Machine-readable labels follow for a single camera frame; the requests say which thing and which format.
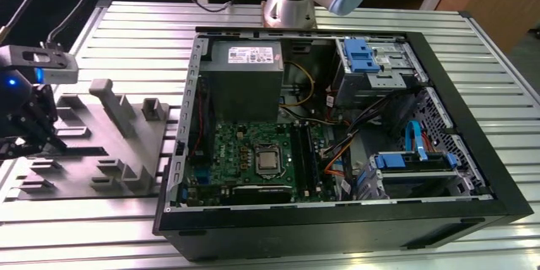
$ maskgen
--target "metal slotted worktable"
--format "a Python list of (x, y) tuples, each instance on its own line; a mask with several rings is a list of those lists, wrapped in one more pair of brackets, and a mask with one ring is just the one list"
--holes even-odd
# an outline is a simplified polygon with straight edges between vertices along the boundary
[[(159, 97), (172, 106), (163, 155), (171, 154), (195, 27), (260, 27), (261, 7), (217, 14), (192, 4), (100, 3), (72, 48), (79, 84), (59, 92), (88, 95), (95, 78), (111, 78), (131, 103)], [(156, 198), (12, 201), (0, 204), (0, 266), (39, 269), (225, 267), (236, 269), (536, 269), (540, 265), (539, 96), (473, 20), (455, 12), (360, 9), (347, 17), (317, 9), (319, 28), (424, 33), (536, 214), (484, 229), (435, 250), (313, 255), (192, 264), (152, 235)], [(164, 169), (167, 158), (160, 162)], [(0, 199), (17, 194), (21, 161), (0, 169)]]

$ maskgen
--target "yellow wire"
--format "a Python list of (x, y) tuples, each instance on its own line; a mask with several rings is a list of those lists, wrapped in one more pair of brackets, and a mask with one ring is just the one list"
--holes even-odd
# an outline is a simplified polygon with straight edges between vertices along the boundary
[(296, 107), (299, 105), (301, 105), (304, 102), (307, 102), (309, 100), (309, 98), (312, 98), (313, 96), (313, 92), (315, 92), (315, 80), (313, 77), (309, 75), (309, 73), (307, 72), (307, 70), (303, 68), (303, 66), (300, 66), (297, 63), (293, 63), (292, 61), (284, 61), (284, 63), (289, 63), (291, 65), (293, 65), (296, 68), (300, 69), (300, 71), (304, 72), (307, 78), (309, 79), (309, 83), (312, 85), (312, 89), (309, 90), (309, 95), (299, 102), (293, 103), (293, 104), (280, 104), (280, 107)]

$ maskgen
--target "gray floor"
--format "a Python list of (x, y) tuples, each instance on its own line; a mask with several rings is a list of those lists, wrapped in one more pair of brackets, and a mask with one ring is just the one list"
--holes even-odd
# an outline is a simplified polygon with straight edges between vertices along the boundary
[(533, 34), (527, 34), (508, 54), (508, 58), (540, 93), (540, 39), (536, 39)]

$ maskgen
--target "cpu socket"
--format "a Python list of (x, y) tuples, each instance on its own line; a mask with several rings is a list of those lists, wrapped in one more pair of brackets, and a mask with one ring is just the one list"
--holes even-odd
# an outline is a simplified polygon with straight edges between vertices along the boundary
[(255, 145), (255, 171), (264, 178), (281, 174), (281, 150), (279, 145)]

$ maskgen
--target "motherboard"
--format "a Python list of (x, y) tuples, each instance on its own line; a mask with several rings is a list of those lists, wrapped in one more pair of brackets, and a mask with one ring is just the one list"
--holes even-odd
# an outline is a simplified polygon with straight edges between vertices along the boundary
[(233, 191), (249, 196), (273, 192), (272, 199), (287, 192), (291, 202), (332, 200), (332, 186), (323, 184), (319, 172), (319, 152), (328, 146), (323, 128), (316, 124), (219, 122), (212, 164), (195, 169), (199, 186), (191, 192), (197, 192), (199, 205), (225, 204)]

